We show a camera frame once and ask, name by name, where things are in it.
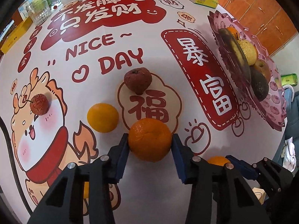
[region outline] printed tablecloth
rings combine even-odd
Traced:
[[[69,162],[106,154],[144,117],[166,123],[205,159],[273,157],[284,128],[273,130],[240,96],[214,40],[210,10],[189,0],[75,0],[10,49],[0,64],[0,115],[11,136],[7,145],[1,135],[0,185],[23,223]],[[153,77],[141,96],[124,85],[125,73],[138,67]],[[44,116],[27,101],[38,93],[50,101]],[[87,122],[99,102],[119,112],[111,133]],[[157,163],[130,154],[123,179],[110,185],[122,224],[184,223],[190,192],[171,153]],[[85,222],[87,207],[84,199]]]

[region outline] banana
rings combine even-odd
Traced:
[[[219,29],[218,33],[222,38],[225,49],[228,51],[233,63],[237,63],[246,80],[251,84],[251,73],[247,59],[236,38],[226,28]]]

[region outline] fruit tray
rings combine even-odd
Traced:
[[[236,19],[231,18],[228,14],[221,14],[219,11],[215,13],[210,12],[208,19],[213,30],[215,41],[219,46],[219,52],[223,62],[243,97],[273,129],[282,131],[282,127],[285,127],[284,119],[286,118],[286,100],[283,96],[284,89],[281,85],[280,74],[276,70],[274,61],[269,57],[267,49],[261,45],[256,36],[250,33],[248,28],[244,28]],[[265,61],[271,70],[268,95],[261,102],[256,98],[250,82],[241,71],[238,62],[232,59],[234,58],[234,56],[232,56],[233,52],[225,46],[218,32],[218,29],[227,27],[234,27],[239,32],[240,39],[250,41],[258,51],[258,58]]]

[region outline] heart icon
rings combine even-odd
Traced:
[[[83,77],[81,79],[76,79],[75,74],[81,75],[83,68],[85,70]],[[82,65],[78,70],[75,70],[73,72],[72,80],[73,80],[73,82],[76,82],[76,83],[84,82],[87,79],[88,74],[89,74],[89,67],[87,65]]]

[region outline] red scarf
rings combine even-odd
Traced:
[[[59,164],[62,161],[68,145],[68,130],[62,126],[43,157],[28,171],[26,175],[32,182],[42,184],[47,182],[49,187],[62,172]]]

